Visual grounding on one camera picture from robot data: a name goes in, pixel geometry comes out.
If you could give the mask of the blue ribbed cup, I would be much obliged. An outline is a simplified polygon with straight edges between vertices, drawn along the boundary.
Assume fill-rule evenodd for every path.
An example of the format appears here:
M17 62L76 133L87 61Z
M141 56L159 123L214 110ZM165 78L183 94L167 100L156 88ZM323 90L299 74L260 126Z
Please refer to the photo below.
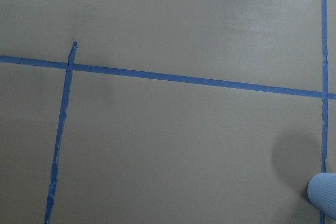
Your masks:
M319 173L313 176L307 187L310 203L335 220L335 173Z

